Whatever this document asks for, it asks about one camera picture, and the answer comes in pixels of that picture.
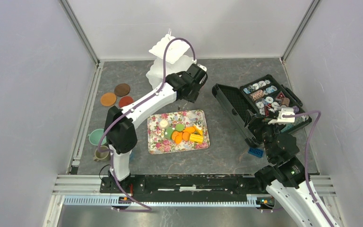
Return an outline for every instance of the cable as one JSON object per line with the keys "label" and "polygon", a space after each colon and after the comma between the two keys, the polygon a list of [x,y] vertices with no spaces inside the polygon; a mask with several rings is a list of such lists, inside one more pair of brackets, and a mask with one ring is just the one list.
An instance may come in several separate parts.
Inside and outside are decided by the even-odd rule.
{"label": "cable", "polygon": [[319,110],[312,110],[312,111],[308,111],[308,112],[305,112],[305,113],[299,113],[299,114],[295,114],[295,115],[283,115],[283,117],[287,117],[287,118],[289,118],[289,117],[301,117],[301,116],[315,114],[315,113],[317,113],[318,116],[315,119],[314,124],[312,124],[311,130],[310,130],[310,134],[308,135],[307,143],[305,144],[305,149],[304,149],[304,174],[305,174],[305,182],[307,184],[308,190],[310,191],[310,195],[311,195],[312,199],[314,200],[314,203],[317,204],[317,207],[321,211],[323,217],[325,217],[325,219],[328,221],[328,223],[330,224],[330,226],[334,226],[333,223],[332,223],[332,221],[327,216],[326,212],[321,207],[319,201],[315,197],[314,191],[312,191],[312,188],[310,187],[310,179],[308,177],[308,148],[310,146],[310,140],[311,140],[312,134],[314,133],[315,126],[317,125],[317,123],[319,121],[319,118],[321,116],[321,112]]}
{"label": "cable", "polygon": [[101,170],[99,171],[98,176],[99,176],[99,179],[101,179],[101,181],[102,181],[102,178],[101,178],[101,172],[102,172],[102,170],[103,170],[105,167],[110,166],[110,165],[111,165],[111,164],[104,165],[104,166],[101,168]]}
{"label": "cable", "polygon": [[268,205],[266,203],[264,203],[264,205],[267,206],[267,207],[269,207],[269,208],[271,208],[271,209],[273,209],[275,207],[275,206],[270,206],[270,205]]}
{"label": "cable", "polygon": [[[184,38],[180,38],[180,37],[178,37],[178,38],[174,38],[174,39],[172,39],[169,43],[168,43],[168,45],[165,47],[165,51],[164,51],[164,58],[163,58],[163,64],[164,64],[164,77],[163,77],[163,79],[162,79],[162,84],[161,84],[161,86],[159,87],[159,89],[156,91],[156,92],[160,92],[162,89],[163,89],[163,87],[165,86],[165,82],[166,82],[166,52],[168,51],[168,48],[169,48],[169,46],[170,46],[170,44],[171,43],[173,43],[174,41],[176,41],[176,40],[182,40],[182,41],[184,41],[184,42],[186,42],[189,46],[190,46],[190,48],[191,48],[191,51],[193,52],[193,59],[194,59],[194,61],[196,60],[196,55],[195,55],[195,52],[194,52],[194,48],[193,48],[193,46],[191,45],[191,43],[189,42],[189,41],[187,41],[186,39],[184,39]],[[155,96],[155,93],[153,93],[152,95],[150,95],[150,96],[148,96],[146,99],[144,99],[143,101],[141,101],[140,103],[138,103],[138,104],[136,104],[135,106],[134,106],[134,110],[136,109],[136,108],[138,108],[140,105],[142,105],[143,103],[145,103],[146,101],[148,101],[149,99],[151,99],[152,97],[154,97]],[[149,206],[147,206],[147,205],[144,205],[144,204],[142,204],[141,202],[139,202],[139,201],[137,201],[137,200],[135,200],[133,197],[131,197],[130,195],[128,195],[127,194],[127,192],[125,192],[125,190],[121,187],[121,185],[120,185],[120,183],[119,183],[119,180],[118,180],[118,178],[116,177],[116,174],[115,174],[115,168],[114,168],[114,159],[113,159],[113,155],[114,155],[114,153],[113,153],[113,150],[111,150],[111,149],[107,149],[107,150],[101,150],[101,145],[102,145],[102,141],[104,140],[104,138],[105,138],[105,136],[108,134],[108,132],[112,129],[112,127],[114,126],[114,125],[116,125],[116,123],[117,122],[119,122],[120,121],[120,119],[122,119],[123,117],[125,117],[126,115],[128,115],[129,113],[131,113],[131,109],[129,109],[128,111],[126,111],[124,114],[122,114],[120,117],[118,117],[116,120],[114,120],[113,122],[112,122],[112,124],[111,125],[109,125],[109,127],[105,130],[105,132],[104,132],[104,134],[102,135],[102,137],[101,137],[101,139],[99,140],[99,143],[98,143],[98,151],[99,152],[107,152],[107,151],[110,151],[110,153],[111,153],[111,169],[112,169],[112,175],[113,175],[113,178],[115,179],[115,183],[116,183],[116,185],[118,186],[118,188],[119,188],[119,190],[127,197],[127,198],[129,198],[130,200],[132,200],[133,202],[135,202],[135,203],[137,203],[138,205],[140,205],[140,206],[142,206],[142,207],[145,207],[145,208],[147,208],[147,210],[120,210],[120,209],[118,209],[118,211],[123,211],[123,212],[151,212],[152,211],[152,208],[151,207],[149,207]]]}

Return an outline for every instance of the black case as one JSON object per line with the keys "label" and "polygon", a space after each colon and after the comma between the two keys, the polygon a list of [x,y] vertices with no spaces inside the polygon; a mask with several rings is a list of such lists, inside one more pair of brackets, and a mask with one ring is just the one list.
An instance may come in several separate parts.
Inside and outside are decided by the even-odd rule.
{"label": "black case", "polygon": [[[245,137],[245,141],[250,147],[257,147],[262,144],[262,140],[259,141],[255,138],[252,131],[245,128],[245,122],[247,120],[247,110],[250,110],[254,114],[259,114],[259,109],[255,105],[255,102],[251,99],[250,95],[244,93],[243,89],[248,87],[248,85],[252,85],[254,83],[258,83],[259,81],[268,79],[270,84],[267,84],[260,89],[266,89],[270,86],[275,86],[277,91],[268,94],[266,96],[271,96],[273,99],[279,94],[280,91],[290,99],[289,107],[297,106],[299,108],[298,113],[304,113],[305,111],[302,108],[303,103],[301,100],[287,87],[280,85],[272,75],[266,75],[261,77],[251,83],[248,83],[240,88],[231,87],[227,85],[215,84],[212,87],[212,94],[218,100],[222,108],[228,113],[228,116],[231,118],[232,122],[236,123],[237,127],[240,129],[239,131],[242,133],[242,136]],[[286,132],[292,133],[304,126],[308,125],[312,122],[312,118],[309,117],[306,121],[290,128]]]}

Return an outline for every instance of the orange disc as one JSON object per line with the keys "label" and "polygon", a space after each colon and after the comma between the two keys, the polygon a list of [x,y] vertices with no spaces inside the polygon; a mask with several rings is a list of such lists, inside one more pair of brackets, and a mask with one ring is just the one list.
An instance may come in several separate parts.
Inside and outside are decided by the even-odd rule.
{"label": "orange disc", "polygon": [[114,93],[108,92],[101,97],[101,104],[103,106],[111,106],[116,103],[116,95]]}
{"label": "orange disc", "polygon": [[119,107],[122,108],[122,107],[125,107],[127,105],[130,105],[134,102],[133,98],[130,97],[130,96],[125,96],[123,98],[120,99],[119,101]]}

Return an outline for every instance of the floral tray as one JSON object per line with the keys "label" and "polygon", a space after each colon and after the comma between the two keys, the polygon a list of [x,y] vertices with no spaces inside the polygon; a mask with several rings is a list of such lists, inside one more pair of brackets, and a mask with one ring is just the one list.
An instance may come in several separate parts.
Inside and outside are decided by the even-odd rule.
{"label": "floral tray", "polygon": [[[176,124],[182,123],[185,127],[190,127],[195,124],[203,126],[204,142],[201,144],[191,141],[182,141],[176,144],[173,140],[162,139],[155,134],[159,129],[159,122],[166,119],[170,123],[170,127],[175,127]],[[148,151],[150,154],[163,154],[180,152],[186,150],[197,150],[209,147],[209,135],[207,129],[207,121],[205,120],[204,111],[190,110],[174,113],[155,114],[148,117]]]}

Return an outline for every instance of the green cup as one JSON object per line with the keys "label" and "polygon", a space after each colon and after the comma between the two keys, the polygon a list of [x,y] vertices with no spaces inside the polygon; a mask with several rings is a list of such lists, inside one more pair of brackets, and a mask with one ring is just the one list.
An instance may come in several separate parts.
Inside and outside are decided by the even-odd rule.
{"label": "green cup", "polygon": [[[88,135],[88,140],[90,140],[90,143],[94,146],[98,146],[99,140],[104,135],[103,129],[95,129],[91,134]],[[102,145],[106,144],[106,136],[104,140],[102,141]]]}

